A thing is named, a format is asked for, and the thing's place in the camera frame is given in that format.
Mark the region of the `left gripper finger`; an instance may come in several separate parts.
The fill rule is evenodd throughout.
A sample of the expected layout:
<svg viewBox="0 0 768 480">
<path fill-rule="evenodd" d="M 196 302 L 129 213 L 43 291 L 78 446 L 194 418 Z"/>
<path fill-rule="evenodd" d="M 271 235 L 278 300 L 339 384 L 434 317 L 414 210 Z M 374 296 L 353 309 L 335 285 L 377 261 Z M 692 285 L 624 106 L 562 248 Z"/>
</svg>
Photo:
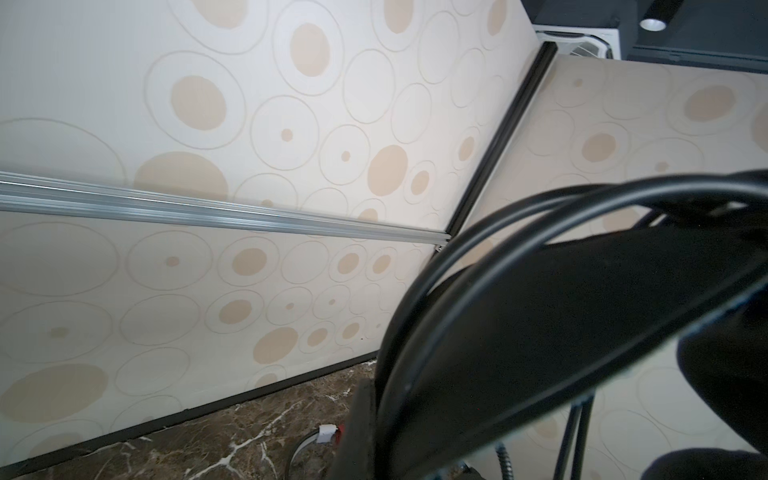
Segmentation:
<svg viewBox="0 0 768 480">
<path fill-rule="evenodd" d="M 366 480 L 375 475 L 376 391 L 372 379 L 356 387 L 344 432 L 327 472 L 329 480 Z"/>
</svg>

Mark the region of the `white headphones with red cable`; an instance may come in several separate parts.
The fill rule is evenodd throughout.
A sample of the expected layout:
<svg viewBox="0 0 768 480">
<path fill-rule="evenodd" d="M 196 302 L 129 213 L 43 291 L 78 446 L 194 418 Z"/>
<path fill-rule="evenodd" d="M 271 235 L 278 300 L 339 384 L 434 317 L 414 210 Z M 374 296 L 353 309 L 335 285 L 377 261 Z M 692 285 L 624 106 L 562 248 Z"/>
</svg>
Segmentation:
<svg viewBox="0 0 768 480">
<path fill-rule="evenodd" d="M 283 478 L 290 478 L 293 462 L 297 456 L 308 447 L 316 444 L 334 443 L 338 445 L 345 431 L 345 425 L 321 424 L 314 430 L 304 435 L 290 450 L 285 467 L 283 469 Z"/>
</svg>

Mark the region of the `black blue headphones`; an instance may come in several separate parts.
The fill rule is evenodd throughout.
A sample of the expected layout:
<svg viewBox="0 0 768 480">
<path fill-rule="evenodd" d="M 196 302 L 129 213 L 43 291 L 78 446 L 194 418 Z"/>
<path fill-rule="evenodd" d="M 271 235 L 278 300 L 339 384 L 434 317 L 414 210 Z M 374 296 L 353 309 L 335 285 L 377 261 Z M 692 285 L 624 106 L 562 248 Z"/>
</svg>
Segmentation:
<svg viewBox="0 0 768 480">
<path fill-rule="evenodd" d="M 767 175 L 546 192 L 452 240 L 398 305 L 371 387 L 368 475 L 425 479 L 563 404 L 557 478 L 595 389 L 767 284 L 767 243 L 711 210 L 767 209 Z"/>
</svg>

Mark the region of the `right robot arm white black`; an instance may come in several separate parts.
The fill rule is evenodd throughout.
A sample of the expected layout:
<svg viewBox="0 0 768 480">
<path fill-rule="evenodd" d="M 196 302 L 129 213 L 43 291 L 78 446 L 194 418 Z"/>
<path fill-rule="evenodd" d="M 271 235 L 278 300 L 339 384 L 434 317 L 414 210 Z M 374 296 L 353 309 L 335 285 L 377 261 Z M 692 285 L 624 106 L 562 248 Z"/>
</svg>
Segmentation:
<svg viewBox="0 0 768 480">
<path fill-rule="evenodd" d="M 511 462 L 511 457 L 502 442 L 498 442 L 494 446 L 499 469 L 502 480 L 514 480 L 514 470 Z M 456 480 L 484 480 L 484 477 L 474 467 L 468 466 L 466 463 L 460 468 L 460 473 L 455 477 Z"/>
</svg>

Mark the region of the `white ceiling air vent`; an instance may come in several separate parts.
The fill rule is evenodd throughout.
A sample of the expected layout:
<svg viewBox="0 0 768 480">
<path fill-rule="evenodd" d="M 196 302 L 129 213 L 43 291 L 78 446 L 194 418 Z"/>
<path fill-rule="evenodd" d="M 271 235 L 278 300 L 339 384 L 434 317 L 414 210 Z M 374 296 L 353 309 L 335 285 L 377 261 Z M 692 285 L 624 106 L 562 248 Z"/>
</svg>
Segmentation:
<svg viewBox="0 0 768 480">
<path fill-rule="evenodd" d="M 562 55 L 621 60 L 618 29 L 533 25 L 537 37 L 553 42 Z"/>
</svg>

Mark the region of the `horizontal aluminium rail back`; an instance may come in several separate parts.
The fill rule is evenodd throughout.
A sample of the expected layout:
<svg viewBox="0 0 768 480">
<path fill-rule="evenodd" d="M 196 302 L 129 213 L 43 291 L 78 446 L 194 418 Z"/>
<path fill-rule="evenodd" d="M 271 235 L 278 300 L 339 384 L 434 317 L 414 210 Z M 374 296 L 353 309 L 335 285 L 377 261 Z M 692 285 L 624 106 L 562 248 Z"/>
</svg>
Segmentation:
<svg viewBox="0 0 768 480">
<path fill-rule="evenodd" d="M 437 230 L 3 172 L 7 212 L 444 245 Z"/>
</svg>

